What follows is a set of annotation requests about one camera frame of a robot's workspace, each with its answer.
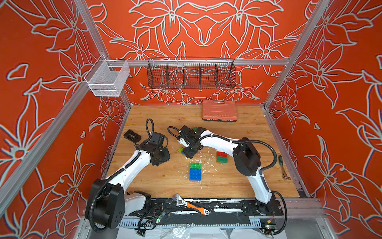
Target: black wire basket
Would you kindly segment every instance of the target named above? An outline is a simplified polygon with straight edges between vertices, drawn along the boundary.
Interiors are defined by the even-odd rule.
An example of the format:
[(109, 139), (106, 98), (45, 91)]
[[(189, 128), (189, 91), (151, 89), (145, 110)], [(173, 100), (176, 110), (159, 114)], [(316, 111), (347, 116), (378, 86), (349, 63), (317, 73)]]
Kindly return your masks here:
[(227, 89), (236, 86), (234, 59), (201, 57), (149, 58), (151, 89)]

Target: orange wrench handle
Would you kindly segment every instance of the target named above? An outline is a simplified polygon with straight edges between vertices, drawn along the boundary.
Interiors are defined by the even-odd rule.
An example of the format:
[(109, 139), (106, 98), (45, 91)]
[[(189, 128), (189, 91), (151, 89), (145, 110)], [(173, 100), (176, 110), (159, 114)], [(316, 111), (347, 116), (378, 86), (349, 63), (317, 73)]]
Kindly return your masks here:
[(188, 208), (195, 208), (195, 209), (198, 210), (201, 214), (204, 215), (204, 208), (197, 208), (196, 206), (190, 204), (189, 202), (187, 202), (187, 207), (188, 207)]

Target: blue lego brick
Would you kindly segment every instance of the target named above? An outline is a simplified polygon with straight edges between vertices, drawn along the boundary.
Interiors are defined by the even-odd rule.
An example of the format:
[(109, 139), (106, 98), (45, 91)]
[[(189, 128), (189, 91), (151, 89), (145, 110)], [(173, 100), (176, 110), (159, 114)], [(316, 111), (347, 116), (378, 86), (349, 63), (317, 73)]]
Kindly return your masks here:
[(200, 169), (190, 169), (190, 181), (200, 181), (201, 180), (201, 170)]

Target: green lego brick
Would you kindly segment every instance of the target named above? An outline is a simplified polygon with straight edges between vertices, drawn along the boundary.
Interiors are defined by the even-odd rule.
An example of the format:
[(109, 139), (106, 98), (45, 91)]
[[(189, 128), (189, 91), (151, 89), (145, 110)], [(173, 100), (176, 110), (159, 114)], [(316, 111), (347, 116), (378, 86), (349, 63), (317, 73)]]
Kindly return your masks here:
[(201, 169), (200, 164), (190, 163), (190, 169)]
[(216, 157), (216, 162), (217, 163), (226, 163), (227, 162), (227, 157), (217, 156)]

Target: orange toolbox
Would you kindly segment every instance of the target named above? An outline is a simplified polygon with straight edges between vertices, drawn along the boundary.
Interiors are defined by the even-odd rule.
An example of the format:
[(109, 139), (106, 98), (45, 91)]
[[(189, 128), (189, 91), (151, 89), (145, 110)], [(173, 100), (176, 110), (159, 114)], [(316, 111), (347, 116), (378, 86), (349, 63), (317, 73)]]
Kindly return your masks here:
[(236, 122), (238, 114), (234, 101), (203, 101), (202, 119), (205, 121)]

